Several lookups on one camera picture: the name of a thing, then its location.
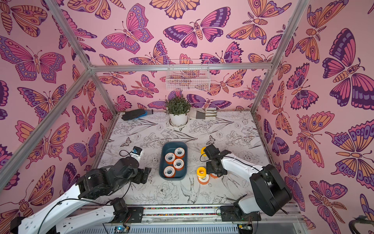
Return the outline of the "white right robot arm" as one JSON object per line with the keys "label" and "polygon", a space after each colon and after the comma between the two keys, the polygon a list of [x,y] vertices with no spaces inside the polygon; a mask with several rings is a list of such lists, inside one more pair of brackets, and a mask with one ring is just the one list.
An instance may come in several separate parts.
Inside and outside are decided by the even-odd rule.
{"label": "white right robot arm", "polygon": [[208,174],[219,177],[230,172],[251,185],[253,196],[242,196],[233,204],[233,214],[237,219],[249,218],[251,213],[257,212],[273,216],[293,199],[291,190],[271,164],[255,165],[240,159],[231,151],[219,151],[214,145],[205,147],[201,155],[208,158],[205,161]]}

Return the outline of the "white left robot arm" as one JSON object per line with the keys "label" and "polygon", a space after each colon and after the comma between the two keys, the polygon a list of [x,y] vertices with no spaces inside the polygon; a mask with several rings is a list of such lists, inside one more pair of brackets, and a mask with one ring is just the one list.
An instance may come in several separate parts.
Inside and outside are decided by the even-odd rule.
{"label": "white left robot arm", "polygon": [[115,165],[92,169],[59,199],[29,217],[11,221],[12,234],[62,234],[79,232],[98,223],[124,222],[130,217],[124,197],[114,198],[100,207],[73,218],[69,215],[77,209],[95,204],[102,196],[116,193],[128,183],[145,184],[151,168],[141,169],[133,157],[120,159]]}

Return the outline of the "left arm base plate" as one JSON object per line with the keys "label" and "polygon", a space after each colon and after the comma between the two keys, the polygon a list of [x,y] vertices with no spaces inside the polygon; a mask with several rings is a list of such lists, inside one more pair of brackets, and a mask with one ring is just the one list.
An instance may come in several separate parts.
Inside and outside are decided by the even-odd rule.
{"label": "left arm base plate", "polygon": [[113,223],[141,223],[144,214],[144,207],[128,207],[127,212],[120,214],[113,219]]}

